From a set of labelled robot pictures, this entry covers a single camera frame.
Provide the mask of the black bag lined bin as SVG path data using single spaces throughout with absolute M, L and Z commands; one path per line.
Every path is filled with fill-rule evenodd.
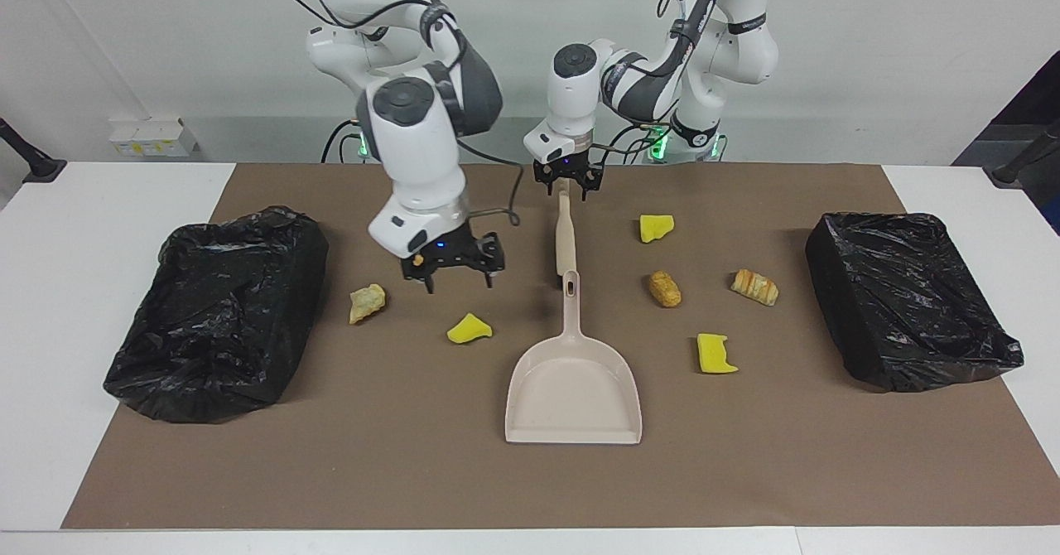
M 1021 343 L 937 216 L 825 213 L 805 254 L 826 328 L 855 380 L 920 393 L 1024 365 Z
M 171 423 L 272 407 L 306 350 L 329 248 L 320 225 L 286 205 L 175 229 L 105 392 Z

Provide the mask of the white wall socket box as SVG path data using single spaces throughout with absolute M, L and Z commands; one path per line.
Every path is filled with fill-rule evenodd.
M 109 142 L 122 157 L 188 158 L 200 144 L 182 118 L 110 120 Z

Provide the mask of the brown oval bread roll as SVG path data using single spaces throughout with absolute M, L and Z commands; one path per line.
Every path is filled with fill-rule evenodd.
M 682 292 L 677 283 L 662 269 L 648 276 L 648 293 L 662 307 L 675 307 L 682 303 Z

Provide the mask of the pale torn bread piece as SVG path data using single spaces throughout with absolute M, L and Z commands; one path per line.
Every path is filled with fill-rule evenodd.
M 387 293 L 385 288 L 377 283 L 371 283 L 367 287 L 357 288 L 349 296 L 349 317 L 350 325 L 359 324 L 374 314 L 378 314 L 387 305 Z

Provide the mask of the black stand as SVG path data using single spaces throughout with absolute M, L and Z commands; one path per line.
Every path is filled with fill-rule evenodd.
M 23 178 L 24 184 L 49 184 L 68 165 L 67 160 L 52 158 L 26 142 L 4 118 L 0 118 L 0 138 L 26 162 L 29 174 Z
M 1021 187 L 1019 174 L 1057 151 L 1060 151 L 1060 118 L 1056 118 L 1048 126 L 1045 126 L 1043 132 L 1009 162 L 1003 166 L 987 169 L 985 174 L 996 187 L 1019 189 Z

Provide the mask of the brown table mat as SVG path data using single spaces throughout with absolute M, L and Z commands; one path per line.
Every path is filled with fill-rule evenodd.
M 1060 477 L 1002 380 L 879 393 L 826 332 L 805 243 L 824 213 L 898 213 L 877 166 L 614 167 L 576 203 L 582 325 L 628 359 L 637 446 L 511 445 L 508 378 L 560 330 L 556 199 L 523 189 L 500 218 L 493 288 L 467 269 L 435 294 L 400 276 L 366 226 L 378 166 L 242 165 L 213 219 L 288 205 L 330 243 L 328 286 L 283 400 L 231 422 L 152 422 L 120 407 L 64 529 L 621 529 L 1060 524 Z M 643 244 L 640 215 L 675 229 Z M 772 279 L 775 306 L 730 290 Z M 682 292 L 648 293 L 652 272 Z M 350 325 L 349 296 L 387 305 Z M 475 314 L 493 336 L 456 345 Z M 702 374 L 699 333 L 726 335 L 732 374 Z

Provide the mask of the beige plastic dustpan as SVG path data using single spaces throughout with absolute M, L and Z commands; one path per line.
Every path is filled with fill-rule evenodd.
M 520 355 L 504 413 L 508 443 L 638 445 L 639 391 L 626 359 L 581 329 L 581 280 L 563 275 L 561 333 Z

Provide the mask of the beige hand brush black bristles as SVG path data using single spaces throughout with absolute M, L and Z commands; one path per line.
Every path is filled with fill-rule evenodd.
M 559 212 L 556 212 L 556 227 L 554 227 L 554 259 L 556 259 L 556 276 L 561 280 L 561 289 L 568 293 L 568 284 L 565 281 L 566 273 L 575 271 L 576 265 L 576 236 L 573 220 L 571 218 L 571 179 L 561 178 L 556 182 L 556 200 L 559 200 Z

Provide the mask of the striped croissant bread roll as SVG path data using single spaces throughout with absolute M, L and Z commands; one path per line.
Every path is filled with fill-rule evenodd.
M 768 307 L 775 306 L 779 298 L 779 288 L 772 279 L 747 268 L 735 272 L 730 290 Z

